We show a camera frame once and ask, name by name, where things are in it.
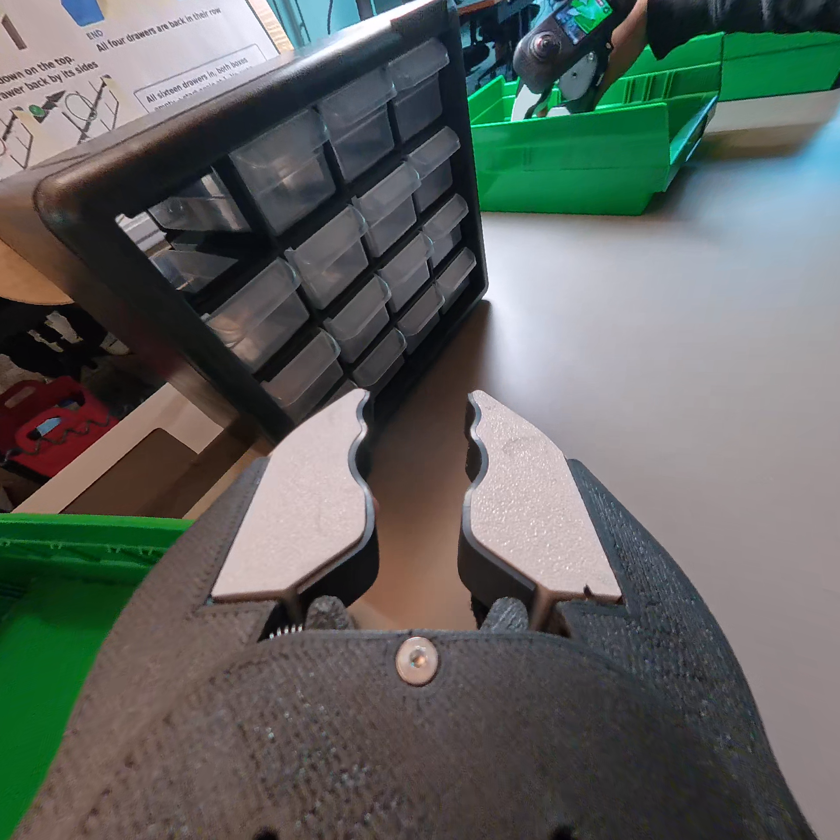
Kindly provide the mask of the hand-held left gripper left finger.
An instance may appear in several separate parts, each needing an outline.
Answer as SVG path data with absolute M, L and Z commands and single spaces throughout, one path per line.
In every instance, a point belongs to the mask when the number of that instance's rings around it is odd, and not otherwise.
M 234 493 L 210 550 L 210 607 L 249 615 L 248 640 L 300 631 L 319 598 L 348 607 L 380 569 L 375 501 L 364 478 L 368 391 L 346 392 L 295 428 Z

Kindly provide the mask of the black office chair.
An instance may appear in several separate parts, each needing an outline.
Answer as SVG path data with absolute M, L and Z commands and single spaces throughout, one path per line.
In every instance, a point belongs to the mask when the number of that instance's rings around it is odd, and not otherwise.
M 504 74 L 520 37 L 521 12 L 498 4 L 458 12 L 461 34 L 468 36 L 462 46 L 466 74 L 479 77 Z

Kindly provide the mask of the green storage bin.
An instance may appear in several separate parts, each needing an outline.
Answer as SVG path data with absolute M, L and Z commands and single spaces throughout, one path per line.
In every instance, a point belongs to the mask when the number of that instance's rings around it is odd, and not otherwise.
M 709 81 L 717 79 L 719 102 L 829 91 L 838 84 L 839 36 L 702 35 L 662 60 L 647 47 L 626 76 L 686 73 L 698 67 Z
M 56 755 L 103 640 L 192 521 L 1 516 L 1 838 Z
M 592 112 L 511 121 L 517 83 L 468 97 L 483 212 L 641 214 L 696 150 L 721 66 L 624 77 Z

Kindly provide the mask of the person's right hand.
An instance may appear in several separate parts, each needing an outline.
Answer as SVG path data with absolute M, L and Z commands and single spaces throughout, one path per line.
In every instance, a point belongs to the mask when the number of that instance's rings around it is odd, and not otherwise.
M 640 57 L 648 44 L 648 1 L 636 1 L 633 9 L 612 33 L 612 50 L 608 57 L 603 78 L 595 90 L 594 106 Z

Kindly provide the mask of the red case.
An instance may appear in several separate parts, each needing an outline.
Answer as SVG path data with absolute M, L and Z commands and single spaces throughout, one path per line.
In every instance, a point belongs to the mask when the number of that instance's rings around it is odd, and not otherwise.
M 54 478 L 119 420 L 69 376 L 17 382 L 1 394 L 2 461 Z

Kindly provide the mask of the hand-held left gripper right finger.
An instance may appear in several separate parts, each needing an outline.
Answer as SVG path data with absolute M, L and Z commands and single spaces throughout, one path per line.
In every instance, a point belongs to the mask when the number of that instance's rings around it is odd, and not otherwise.
M 524 605 L 531 629 L 566 602 L 619 606 L 624 598 L 560 447 L 483 391 L 467 395 L 469 487 L 458 575 L 480 613 L 501 598 Z

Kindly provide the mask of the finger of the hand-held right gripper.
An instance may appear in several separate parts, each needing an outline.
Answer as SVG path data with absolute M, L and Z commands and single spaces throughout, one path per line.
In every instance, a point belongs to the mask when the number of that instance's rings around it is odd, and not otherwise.
M 553 115 L 559 107 L 551 105 L 552 97 L 557 93 L 556 84 L 552 84 L 542 92 L 533 92 L 528 87 L 520 85 L 513 101 L 511 121 L 522 122 L 533 118 L 545 118 Z

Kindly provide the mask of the round wooden stool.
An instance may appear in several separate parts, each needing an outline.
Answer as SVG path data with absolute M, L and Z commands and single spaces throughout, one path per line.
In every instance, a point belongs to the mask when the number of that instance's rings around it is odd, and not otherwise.
M 1 298 L 26 305 L 52 308 L 74 302 L 3 240 L 1 241 Z

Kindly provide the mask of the white low table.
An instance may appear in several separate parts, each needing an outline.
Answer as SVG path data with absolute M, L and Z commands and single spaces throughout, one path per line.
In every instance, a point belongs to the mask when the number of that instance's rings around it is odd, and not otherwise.
M 13 513 L 187 518 L 269 449 L 248 419 L 163 385 Z

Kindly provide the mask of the person's right forearm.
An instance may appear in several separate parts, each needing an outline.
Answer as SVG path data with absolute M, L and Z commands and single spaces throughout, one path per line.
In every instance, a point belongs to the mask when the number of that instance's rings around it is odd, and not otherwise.
M 839 33 L 838 1 L 649 1 L 647 43 L 658 59 L 701 35 Z

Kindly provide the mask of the grid of small cabinet drawers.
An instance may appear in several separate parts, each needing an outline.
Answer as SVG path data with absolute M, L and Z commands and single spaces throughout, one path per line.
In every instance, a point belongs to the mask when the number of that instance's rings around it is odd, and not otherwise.
M 123 231 L 289 421 L 397 404 L 487 289 L 449 36 L 357 73 Z

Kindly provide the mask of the printed instruction sheet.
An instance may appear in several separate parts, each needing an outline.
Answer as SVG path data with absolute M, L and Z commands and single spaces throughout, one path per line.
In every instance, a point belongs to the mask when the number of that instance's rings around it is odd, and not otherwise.
M 2 1 L 1 177 L 278 55 L 246 1 Z

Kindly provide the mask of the black drawer cabinet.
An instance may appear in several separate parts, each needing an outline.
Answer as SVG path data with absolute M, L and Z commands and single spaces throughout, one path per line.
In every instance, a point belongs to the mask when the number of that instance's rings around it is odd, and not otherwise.
M 154 373 L 203 410 L 226 408 L 248 419 L 270 441 L 298 423 L 283 414 L 239 359 L 199 319 L 118 223 L 192 184 L 232 150 L 277 121 L 314 103 L 380 64 L 435 36 L 449 36 L 465 66 L 451 2 L 414 2 L 247 71 L 190 101 L 66 152 L 3 185 L 2 228 L 16 249 L 94 319 L 124 342 Z M 476 168 L 469 115 L 466 138 Z M 482 263 L 487 263 L 482 237 Z M 445 339 L 436 361 L 483 297 Z M 385 394 L 371 400 L 387 417 Z

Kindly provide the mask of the brown cardboard board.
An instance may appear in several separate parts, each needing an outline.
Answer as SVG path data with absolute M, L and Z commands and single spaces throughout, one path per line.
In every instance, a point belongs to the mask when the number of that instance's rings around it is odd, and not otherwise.
M 247 1 L 279 53 L 294 50 L 277 12 L 268 1 Z

